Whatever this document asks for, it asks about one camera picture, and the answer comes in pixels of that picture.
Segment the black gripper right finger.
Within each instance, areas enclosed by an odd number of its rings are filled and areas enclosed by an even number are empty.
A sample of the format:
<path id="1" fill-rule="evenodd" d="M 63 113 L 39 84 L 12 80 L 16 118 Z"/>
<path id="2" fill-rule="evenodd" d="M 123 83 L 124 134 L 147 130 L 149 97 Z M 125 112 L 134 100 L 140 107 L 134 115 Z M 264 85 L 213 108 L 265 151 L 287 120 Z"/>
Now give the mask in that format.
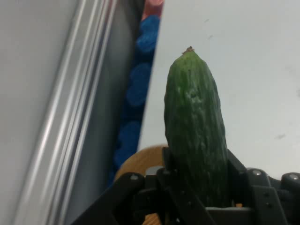
<path id="1" fill-rule="evenodd" d="M 300 223 L 298 172 L 285 173 L 277 180 L 262 169 L 247 169 L 228 151 L 228 179 L 232 199 L 253 211 L 255 225 Z"/>

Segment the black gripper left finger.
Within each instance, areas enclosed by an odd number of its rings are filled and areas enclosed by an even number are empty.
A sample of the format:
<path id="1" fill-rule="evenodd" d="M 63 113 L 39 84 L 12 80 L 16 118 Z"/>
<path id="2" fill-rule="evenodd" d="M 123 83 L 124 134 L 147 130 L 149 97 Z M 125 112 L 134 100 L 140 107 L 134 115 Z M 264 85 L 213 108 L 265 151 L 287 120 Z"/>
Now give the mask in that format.
<path id="1" fill-rule="evenodd" d="M 164 225 L 211 225 L 209 212 L 179 178 L 168 148 L 163 160 L 154 175 L 122 175 L 73 224 L 141 225 L 146 215 L 157 213 Z"/>

